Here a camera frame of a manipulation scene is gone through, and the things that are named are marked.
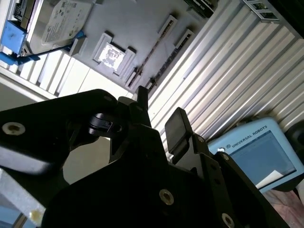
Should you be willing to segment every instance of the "hard drive label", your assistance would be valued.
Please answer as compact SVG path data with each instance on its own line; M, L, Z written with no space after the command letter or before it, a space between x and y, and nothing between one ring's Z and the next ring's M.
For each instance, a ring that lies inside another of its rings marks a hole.
M92 5L86 2L61 0L53 9L42 44L74 38L83 27Z

